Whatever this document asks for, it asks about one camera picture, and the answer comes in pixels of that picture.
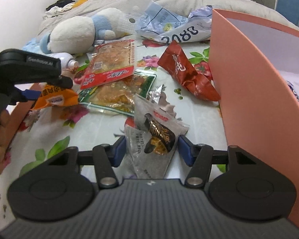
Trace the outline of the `orange snack packet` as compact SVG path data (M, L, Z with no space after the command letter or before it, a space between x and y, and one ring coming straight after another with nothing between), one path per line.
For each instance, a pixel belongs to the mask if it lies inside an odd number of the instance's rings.
M51 106L69 107L78 104L78 94L71 88L45 85L32 110L41 110Z

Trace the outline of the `grey newspaper print snack packet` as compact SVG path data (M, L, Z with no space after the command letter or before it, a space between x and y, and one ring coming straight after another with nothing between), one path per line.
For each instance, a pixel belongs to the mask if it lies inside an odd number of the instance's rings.
M162 179L189 126L139 95L134 96L134 125L126 125L124 133L137 178Z

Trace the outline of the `green tofu snack packet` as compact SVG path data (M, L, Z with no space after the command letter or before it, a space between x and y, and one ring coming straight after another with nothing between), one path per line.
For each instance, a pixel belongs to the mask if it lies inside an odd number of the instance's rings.
M155 73L136 70L124 79L80 91L78 101L92 111L132 117L134 97L149 98L155 80Z

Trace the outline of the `red white tofu snack packet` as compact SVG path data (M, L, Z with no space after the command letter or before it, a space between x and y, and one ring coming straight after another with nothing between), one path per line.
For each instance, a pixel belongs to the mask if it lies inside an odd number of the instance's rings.
M81 89L112 83L134 73L135 42L132 39L119 40L98 45L85 70Z

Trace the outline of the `floral bed sheet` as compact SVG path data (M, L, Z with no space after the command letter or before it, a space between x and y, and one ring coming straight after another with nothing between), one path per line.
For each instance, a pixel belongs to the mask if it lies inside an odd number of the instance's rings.
M158 66L164 51L165 47L160 44L136 40L137 67L156 75L154 87L163 87L162 104L165 110L188 125L187 137L194 144L226 149L219 105L197 99ZM89 151L102 143L112 144L124 132L128 122L128 118L122 114L99 112L83 105L74 109L48 107L30 113L8 146L8 164L0 175L0 230L14 220L6 194L22 169L29 169L46 160L49 152L64 146L76 146L81 151Z

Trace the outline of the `white spray bottle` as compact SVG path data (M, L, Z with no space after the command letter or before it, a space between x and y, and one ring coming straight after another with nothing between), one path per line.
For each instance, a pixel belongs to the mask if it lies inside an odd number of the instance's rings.
M59 59L61 61L62 69L72 69L72 68L79 67L79 63L69 53L66 53L66 52L51 53L51 54L48 54L48 56Z

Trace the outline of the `white blue plush toy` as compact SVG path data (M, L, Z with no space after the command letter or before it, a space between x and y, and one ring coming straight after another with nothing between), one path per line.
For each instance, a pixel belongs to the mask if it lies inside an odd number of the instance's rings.
M44 54L87 52L97 40L116 40L130 35L129 21L117 8L107 8L93 16L74 16L58 23L40 40Z

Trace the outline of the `dark red snack packet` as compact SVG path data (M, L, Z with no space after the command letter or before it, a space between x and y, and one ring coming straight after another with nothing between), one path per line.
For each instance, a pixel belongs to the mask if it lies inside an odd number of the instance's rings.
M176 41L171 42L158 60L158 66L166 70L183 88L196 98L219 101L220 95L211 81L196 71Z

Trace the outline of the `pink deep cardboard box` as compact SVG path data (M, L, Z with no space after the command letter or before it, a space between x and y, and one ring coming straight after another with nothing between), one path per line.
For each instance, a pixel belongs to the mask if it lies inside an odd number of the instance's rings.
M228 144L294 183L297 200L289 217L299 227L299 31L216 9L209 66Z

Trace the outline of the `crumpled blue white plastic bag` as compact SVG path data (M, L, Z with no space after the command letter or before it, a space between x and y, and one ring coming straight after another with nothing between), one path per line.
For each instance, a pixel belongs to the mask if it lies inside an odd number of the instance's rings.
M212 12L208 5L184 17L151 2L137 20L136 33L164 44L203 41L210 38Z

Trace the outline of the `grey duvet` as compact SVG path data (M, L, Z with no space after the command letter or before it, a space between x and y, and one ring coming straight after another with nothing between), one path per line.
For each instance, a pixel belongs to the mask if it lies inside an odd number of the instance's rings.
M211 5L216 9L242 12L265 18L299 31L298 26L288 21L277 11L251 0L88 0L78 7L65 12L63 15L43 20L40 24L36 40L41 40L41 38L46 33L50 33L57 24L68 18L72 18L74 16L92 16L106 8L117 8L126 14L129 12L133 13L136 9L141 10L141 8L150 1L161 5L163 8L168 9L171 12L175 12L176 14L185 17L196 9Z

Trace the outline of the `blue chair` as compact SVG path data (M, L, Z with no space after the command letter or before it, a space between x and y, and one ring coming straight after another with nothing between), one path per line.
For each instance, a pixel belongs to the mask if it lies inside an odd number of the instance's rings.
M298 25L299 0L278 0L275 10L294 25Z

